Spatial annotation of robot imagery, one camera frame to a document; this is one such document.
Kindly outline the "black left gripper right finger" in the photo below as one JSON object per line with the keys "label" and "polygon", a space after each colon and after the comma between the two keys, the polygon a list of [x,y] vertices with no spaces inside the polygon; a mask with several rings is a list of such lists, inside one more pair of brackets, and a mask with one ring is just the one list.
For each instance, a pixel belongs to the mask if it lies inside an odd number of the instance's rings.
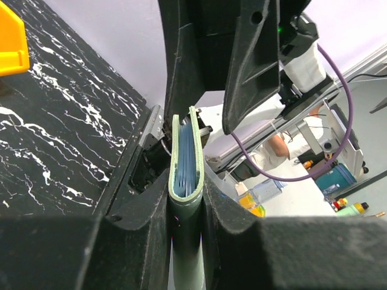
{"label": "black left gripper right finger", "polygon": [[207,289],[385,289],[386,222],[370,217],[259,218],[206,176]]}

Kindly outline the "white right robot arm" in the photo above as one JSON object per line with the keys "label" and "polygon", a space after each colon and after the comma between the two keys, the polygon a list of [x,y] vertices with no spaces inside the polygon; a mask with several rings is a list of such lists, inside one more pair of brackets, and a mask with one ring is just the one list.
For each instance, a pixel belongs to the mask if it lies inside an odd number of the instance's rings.
{"label": "white right robot arm", "polygon": [[231,134],[275,94],[286,120],[332,80],[319,59],[307,1],[160,1],[166,51],[164,128],[182,120],[207,91],[223,91],[222,126]]}

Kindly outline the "green card holder wallet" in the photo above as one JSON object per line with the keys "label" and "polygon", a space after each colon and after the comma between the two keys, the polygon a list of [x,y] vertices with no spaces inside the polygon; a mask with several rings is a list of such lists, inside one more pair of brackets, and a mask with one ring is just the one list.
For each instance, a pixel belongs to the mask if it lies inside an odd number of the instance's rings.
{"label": "green card holder wallet", "polygon": [[201,202],[204,159],[197,110],[189,118],[172,118],[169,202],[172,215],[173,277],[176,289],[202,289],[204,262],[201,246]]}

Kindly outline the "plastic water bottle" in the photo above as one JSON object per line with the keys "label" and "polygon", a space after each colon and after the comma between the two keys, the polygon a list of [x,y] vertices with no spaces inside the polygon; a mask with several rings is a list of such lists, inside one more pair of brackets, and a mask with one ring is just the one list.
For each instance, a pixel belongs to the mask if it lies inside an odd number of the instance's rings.
{"label": "plastic water bottle", "polygon": [[252,188],[247,188],[243,182],[239,182],[235,185],[235,201],[244,208],[252,208],[281,194],[286,185],[286,182],[266,179]]}

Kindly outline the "teal container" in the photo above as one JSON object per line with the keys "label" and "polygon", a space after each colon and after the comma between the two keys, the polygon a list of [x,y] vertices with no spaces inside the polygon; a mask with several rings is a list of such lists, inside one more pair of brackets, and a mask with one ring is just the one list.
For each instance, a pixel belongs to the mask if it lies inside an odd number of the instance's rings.
{"label": "teal container", "polygon": [[356,182],[347,166],[341,163],[315,180],[316,185],[324,195],[343,190]]}

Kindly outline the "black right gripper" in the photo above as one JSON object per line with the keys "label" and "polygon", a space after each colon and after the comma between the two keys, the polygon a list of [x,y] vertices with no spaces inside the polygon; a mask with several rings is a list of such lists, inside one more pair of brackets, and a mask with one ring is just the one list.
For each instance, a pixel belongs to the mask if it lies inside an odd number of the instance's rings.
{"label": "black right gripper", "polygon": [[279,91],[279,53],[299,57],[318,40],[316,24],[301,19],[310,2],[241,1],[223,101],[226,135]]}

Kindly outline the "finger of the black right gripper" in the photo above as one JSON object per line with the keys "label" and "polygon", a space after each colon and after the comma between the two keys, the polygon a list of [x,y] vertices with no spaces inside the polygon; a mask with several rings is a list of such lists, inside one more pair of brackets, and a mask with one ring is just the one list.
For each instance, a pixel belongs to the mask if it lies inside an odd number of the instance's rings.
{"label": "finger of the black right gripper", "polygon": [[240,1],[159,1],[166,52],[164,119],[226,88]]}

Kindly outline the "person in white shirt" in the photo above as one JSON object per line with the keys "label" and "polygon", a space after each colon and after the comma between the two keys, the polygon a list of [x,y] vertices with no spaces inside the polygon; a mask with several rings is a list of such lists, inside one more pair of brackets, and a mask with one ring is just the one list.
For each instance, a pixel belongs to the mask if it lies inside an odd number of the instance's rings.
{"label": "person in white shirt", "polygon": [[[318,116],[311,116],[304,118],[304,121],[314,137],[317,140],[321,139],[324,134],[322,119]],[[260,145],[251,154],[251,159],[257,167],[267,172],[277,168],[286,160],[301,156],[310,149],[310,145],[301,133],[291,137],[288,133],[282,132]],[[235,179],[238,181],[245,181],[259,175],[259,172],[248,160],[243,161],[232,173],[235,174]]]}

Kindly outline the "orange plastic bin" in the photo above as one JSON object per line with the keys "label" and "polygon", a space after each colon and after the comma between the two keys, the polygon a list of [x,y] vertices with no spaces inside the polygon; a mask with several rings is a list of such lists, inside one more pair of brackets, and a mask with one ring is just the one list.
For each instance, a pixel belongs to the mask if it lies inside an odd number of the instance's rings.
{"label": "orange plastic bin", "polygon": [[1,77],[27,72],[30,68],[23,20],[1,1]]}

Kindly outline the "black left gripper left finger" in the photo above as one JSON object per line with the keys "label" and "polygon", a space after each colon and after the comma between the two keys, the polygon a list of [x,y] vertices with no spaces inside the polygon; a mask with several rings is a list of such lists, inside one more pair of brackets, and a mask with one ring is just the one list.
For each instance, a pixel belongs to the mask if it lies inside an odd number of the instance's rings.
{"label": "black left gripper left finger", "polygon": [[2,289],[166,289],[168,171],[111,216],[1,219]]}

